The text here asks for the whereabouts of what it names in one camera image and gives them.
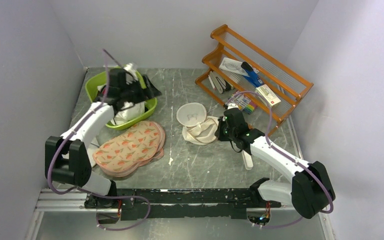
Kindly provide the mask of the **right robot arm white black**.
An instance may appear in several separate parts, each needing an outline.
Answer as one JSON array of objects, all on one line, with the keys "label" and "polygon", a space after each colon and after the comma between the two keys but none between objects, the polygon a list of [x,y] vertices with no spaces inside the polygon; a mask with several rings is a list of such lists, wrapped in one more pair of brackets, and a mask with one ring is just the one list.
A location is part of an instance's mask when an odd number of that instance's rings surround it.
[{"label": "right robot arm white black", "polygon": [[238,108],[224,111],[214,135],[220,142],[229,142],[240,152],[265,161],[287,179],[287,183],[269,179],[255,182],[249,197],[255,207],[267,202],[283,203],[293,206],[305,219],[333,210],[336,197],[326,167],[281,149],[265,133],[250,128]]}]

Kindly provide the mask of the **white satin bra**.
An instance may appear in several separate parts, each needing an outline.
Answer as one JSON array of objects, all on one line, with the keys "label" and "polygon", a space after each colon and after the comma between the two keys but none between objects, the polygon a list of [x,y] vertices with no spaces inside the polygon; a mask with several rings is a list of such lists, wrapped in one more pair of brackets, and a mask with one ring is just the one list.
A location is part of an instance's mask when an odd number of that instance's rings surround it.
[{"label": "white satin bra", "polygon": [[111,123],[114,126],[124,125],[127,122],[136,119],[145,113],[145,103],[140,102],[133,104],[132,102],[125,102],[122,111],[115,114]]}]

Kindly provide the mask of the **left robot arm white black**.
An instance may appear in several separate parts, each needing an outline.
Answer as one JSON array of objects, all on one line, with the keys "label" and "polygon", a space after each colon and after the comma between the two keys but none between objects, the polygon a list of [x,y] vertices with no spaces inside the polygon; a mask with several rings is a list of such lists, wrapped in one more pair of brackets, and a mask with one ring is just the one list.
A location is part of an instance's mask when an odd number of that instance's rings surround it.
[{"label": "left robot arm white black", "polygon": [[149,77],[136,69],[116,67],[104,71],[102,91],[93,97],[87,112],[69,130],[45,141],[45,177],[49,188],[58,195],[78,189],[98,197],[106,208],[119,200],[117,186],[92,170],[87,149],[125,103],[139,104],[161,96]]}]

